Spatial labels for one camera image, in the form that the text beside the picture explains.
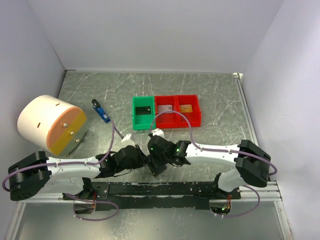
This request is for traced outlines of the gold VIP card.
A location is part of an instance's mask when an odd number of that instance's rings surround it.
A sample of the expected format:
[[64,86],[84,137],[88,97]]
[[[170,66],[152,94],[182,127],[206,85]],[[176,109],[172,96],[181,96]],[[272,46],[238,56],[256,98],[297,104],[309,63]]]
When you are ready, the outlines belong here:
[[193,108],[191,104],[182,104],[179,106],[179,111],[181,113],[192,113],[193,112]]

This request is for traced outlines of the silver VIP card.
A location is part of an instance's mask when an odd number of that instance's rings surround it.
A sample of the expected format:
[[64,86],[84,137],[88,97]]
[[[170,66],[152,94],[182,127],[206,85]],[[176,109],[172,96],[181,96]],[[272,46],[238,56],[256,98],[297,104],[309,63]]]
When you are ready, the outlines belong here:
[[164,105],[157,106],[157,111],[159,114],[164,113],[164,112],[169,112],[172,110],[173,110],[173,106],[170,104],[164,104]]

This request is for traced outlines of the black leather card holder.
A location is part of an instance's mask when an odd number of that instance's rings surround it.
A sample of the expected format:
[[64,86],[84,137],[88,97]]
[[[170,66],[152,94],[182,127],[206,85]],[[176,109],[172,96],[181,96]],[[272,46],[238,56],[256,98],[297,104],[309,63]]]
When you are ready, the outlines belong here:
[[154,161],[149,162],[148,167],[151,170],[154,177],[159,176],[167,169],[166,165],[157,165]]

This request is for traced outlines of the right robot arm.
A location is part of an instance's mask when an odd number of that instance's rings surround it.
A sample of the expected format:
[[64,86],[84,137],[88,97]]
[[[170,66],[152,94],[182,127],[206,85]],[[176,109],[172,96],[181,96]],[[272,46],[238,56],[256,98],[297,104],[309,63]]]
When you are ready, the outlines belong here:
[[158,176],[171,164],[175,167],[195,164],[217,164],[230,168],[218,173],[209,190],[200,190],[202,197],[225,198],[238,187],[250,185],[265,188],[269,179],[270,156],[250,140],[235,145],[203,145],[188,140],[177,143],[160,135],[147,144],[151,172]]

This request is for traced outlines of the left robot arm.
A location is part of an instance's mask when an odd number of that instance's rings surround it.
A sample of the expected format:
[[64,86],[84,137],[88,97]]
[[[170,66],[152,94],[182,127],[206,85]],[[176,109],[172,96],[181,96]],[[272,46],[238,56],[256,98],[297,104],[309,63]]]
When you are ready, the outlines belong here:
[[39,194],[65,193],[86,200],[93,195],[93,179],[114,177],[147,163],[148,158],[138,145],[82,159],[48,157],[44,151],[37,151],[8,168],[7,191],[12,201],[27,200]]

